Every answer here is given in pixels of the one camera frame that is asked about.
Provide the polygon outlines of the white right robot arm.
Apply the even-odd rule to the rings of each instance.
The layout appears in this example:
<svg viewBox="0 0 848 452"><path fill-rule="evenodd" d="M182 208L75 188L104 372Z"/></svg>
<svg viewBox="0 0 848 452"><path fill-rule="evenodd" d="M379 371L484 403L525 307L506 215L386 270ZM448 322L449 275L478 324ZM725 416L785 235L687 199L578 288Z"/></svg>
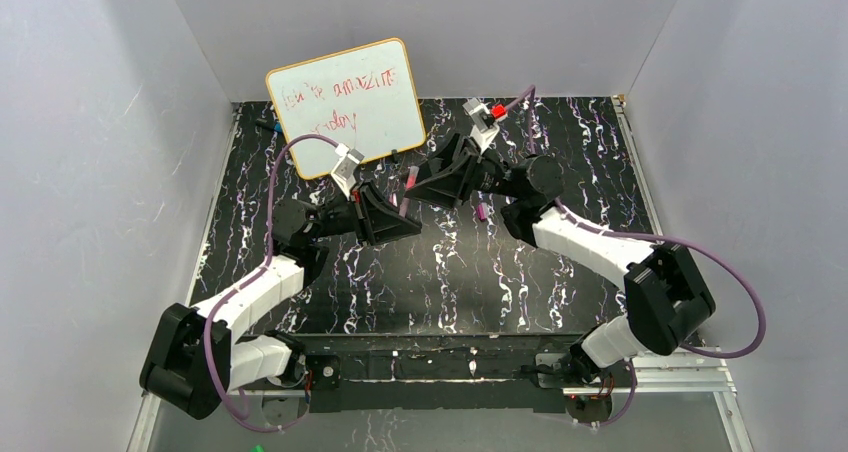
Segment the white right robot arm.
<svg viewBox="0 0 848 452"><path fill-rule="evenodd" d="M624 313L590 329L557 368L545 370L568 383L588 384L624 359L671 354L716 304L686 247L625 238L566 217L556 204L562 175L553 157L533 154L510 164L474 139L452 134L420 165L406 195L442 208L456 208L474 192L509 197L501 216L513 238L575 261L623 291Z"/></svg>

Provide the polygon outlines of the pink highlighter pen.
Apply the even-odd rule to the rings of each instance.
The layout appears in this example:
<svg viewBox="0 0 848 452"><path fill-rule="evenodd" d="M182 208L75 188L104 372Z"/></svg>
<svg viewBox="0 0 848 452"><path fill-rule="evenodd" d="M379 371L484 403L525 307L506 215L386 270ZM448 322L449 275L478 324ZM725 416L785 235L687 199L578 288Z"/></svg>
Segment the pink highlighter pen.
<svg viewBox="0 0 848 452"><path fill-rule="evenodd" d="M404 197L401 200L400 205L398 207L398 213L399 213L400 216L402 216L402 217L406 216L407 211L408 211L408 206L409 206L409 199L407 197Z"/></svg>

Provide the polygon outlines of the magenta pen cap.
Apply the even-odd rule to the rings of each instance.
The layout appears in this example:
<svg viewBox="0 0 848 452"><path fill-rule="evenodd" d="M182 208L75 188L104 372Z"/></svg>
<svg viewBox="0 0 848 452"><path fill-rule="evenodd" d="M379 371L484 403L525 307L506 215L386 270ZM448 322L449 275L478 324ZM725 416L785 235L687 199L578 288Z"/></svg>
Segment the magenta pen cap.
<svg viewBox="0 0 848 452"><path fill-rule="evenodd" d="M479 203L475 208L475 216L481 222L488 220L489 208L486 203Z"/></svg>

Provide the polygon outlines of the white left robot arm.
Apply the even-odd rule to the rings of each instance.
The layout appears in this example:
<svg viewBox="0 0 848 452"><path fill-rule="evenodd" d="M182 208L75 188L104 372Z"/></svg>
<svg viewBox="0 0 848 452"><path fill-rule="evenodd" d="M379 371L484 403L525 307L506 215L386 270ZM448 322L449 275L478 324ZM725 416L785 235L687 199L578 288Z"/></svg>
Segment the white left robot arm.
<svg viewBox="0 0 848 452"><path fill-rule="evenodd" d="M321 274L329 250L319 239L352 233L363 245L382 245L421 229L370 182L322 205L283 200L271 209L271 254L260 266L209 299L175 303L163 312L140 387L204 419L244 386L286 375L304 353L301 343L282 333L244 335Z"/></svg>

